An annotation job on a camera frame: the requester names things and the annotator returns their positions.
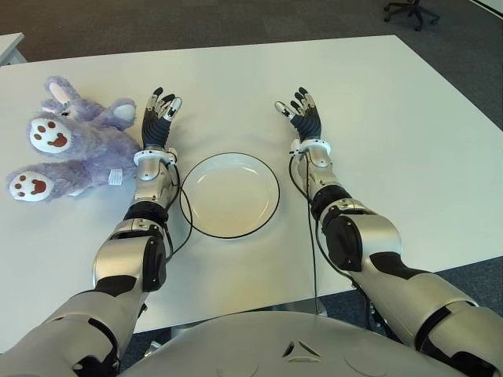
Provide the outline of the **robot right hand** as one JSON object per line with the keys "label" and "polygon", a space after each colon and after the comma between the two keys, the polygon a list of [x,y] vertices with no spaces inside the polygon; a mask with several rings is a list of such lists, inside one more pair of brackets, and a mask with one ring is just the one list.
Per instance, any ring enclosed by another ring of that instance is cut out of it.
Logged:
{"label": "robot right hand", "polygon": [[294,93],[294,100],[290,105],[276,101],[276,110],[288,119],[297,131],[299,140],[304,142],[321,137],[321,119],[311,94],[303,87]]}

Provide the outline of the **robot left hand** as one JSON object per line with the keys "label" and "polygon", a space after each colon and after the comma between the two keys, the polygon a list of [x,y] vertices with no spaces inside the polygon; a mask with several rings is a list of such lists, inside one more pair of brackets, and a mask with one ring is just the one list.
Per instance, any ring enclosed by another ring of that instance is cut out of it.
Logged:
{"label": "robot left hand", "polygon": [[173,93],[163,97],[163,87],[153,91],[147,101],[141,125],[143,148],[164,148],[171,124],[182,106],[182,99]]}

